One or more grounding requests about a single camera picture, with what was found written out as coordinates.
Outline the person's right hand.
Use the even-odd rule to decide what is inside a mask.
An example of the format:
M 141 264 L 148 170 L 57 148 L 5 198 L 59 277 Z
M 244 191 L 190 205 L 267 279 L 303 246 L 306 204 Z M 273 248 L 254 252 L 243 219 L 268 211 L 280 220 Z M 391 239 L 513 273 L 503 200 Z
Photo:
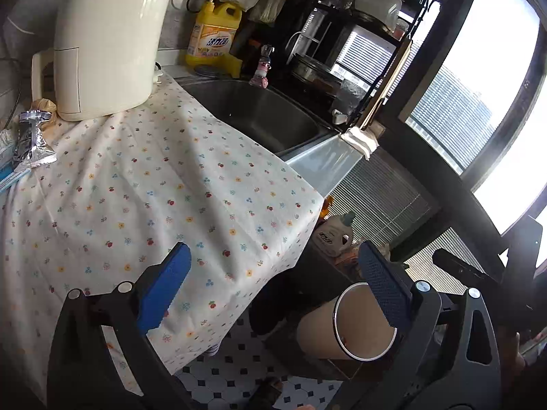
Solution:
M 505 380 L 511 381 L 520 375 L 526 367 L 526 361 L 520 354 L 520 333 L 513 329 L 500 327 L 496 332 L 502 374 Z

